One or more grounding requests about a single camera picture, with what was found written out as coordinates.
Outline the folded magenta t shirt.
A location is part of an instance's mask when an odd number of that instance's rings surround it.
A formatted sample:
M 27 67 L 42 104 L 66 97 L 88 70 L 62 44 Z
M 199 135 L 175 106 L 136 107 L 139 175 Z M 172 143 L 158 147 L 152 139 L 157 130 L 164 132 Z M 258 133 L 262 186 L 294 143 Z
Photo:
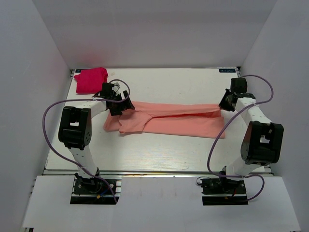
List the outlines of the folded magenta t shirt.
M 77 94 L 94 94 L 101 91 L 103 83 L 107 82 L 108 72 L 103 67 L 81 70 L 74 76 L 77 82 Z

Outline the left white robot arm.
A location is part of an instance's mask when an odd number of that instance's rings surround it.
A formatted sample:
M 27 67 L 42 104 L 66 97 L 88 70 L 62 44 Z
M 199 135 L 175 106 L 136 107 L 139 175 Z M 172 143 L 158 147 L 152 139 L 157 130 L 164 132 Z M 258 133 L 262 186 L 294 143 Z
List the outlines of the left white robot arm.
M 121 116 L 125 110 L 134 110 L 127 90 L 121 93 L 118 79 L 103 83 L 93 99 L 78 106 L 65 106 L 62 111 L 58 139 L 78 163 L 78 176 L 87 178 L 85 187 L 92 193 L 101 190 L 102 181 L 95 165 L 89 144 L 92 137 L 92 118 L 109 111 L 112 116 Z

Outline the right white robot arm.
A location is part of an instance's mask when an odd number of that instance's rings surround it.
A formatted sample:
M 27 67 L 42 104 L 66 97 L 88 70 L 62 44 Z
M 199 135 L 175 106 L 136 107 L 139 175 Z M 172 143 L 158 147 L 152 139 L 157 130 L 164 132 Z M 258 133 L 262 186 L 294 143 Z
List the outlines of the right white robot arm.
M 243 179 L 259 167 L 278 162 L 280 157 L 283 125 L 272 122 L 261 111 L 259 106 L 270 100 L 257 102 L 247 90 L 245 78 L 233 78 L 219 103 L 222 110 L 237 111 L 247 125 L 240 156 L 224 167 L 225 176 L 218 180 L 218 188 L 225 193 L 235 188 L 235 180 Z

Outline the salmon pink t shirt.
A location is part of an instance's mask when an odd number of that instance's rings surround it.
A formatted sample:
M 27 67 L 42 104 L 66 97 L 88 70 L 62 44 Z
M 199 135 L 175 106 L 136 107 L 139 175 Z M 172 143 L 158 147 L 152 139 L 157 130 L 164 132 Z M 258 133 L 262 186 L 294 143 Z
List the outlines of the salmon pink t shirt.
M 108 115 L 104 130 L 120 134 L 156 133 L 216 138 L 225 121 L 215 104 L 165 104 L 134 101 L 134 110 Z

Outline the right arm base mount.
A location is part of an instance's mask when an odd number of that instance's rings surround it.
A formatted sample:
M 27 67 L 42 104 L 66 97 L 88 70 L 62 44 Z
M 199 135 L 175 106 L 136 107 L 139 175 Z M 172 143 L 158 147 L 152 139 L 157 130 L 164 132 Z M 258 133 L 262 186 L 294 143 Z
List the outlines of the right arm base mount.
M 201 176 L 196 179 L 196 183 L 202 188 L 203 206 L 248 205 L 243 180 Z

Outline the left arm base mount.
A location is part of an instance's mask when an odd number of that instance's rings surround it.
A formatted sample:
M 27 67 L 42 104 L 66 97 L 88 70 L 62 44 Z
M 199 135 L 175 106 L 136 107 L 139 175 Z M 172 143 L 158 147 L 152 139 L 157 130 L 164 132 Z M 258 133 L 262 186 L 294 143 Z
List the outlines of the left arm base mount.
M 76 178 L 70 197 L 71 205 L 116 205 L 120 197 L 121 180 L 106 179 L 107 183 L 95 178 Z

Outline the blue table label sticker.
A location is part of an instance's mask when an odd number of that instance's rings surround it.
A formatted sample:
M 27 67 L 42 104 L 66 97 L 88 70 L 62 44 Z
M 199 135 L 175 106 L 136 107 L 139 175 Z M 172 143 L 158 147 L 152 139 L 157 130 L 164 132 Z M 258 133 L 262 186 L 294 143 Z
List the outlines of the blue table label sticker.
M 236 73 L 235 69 L 219 69 L 220 73 Z

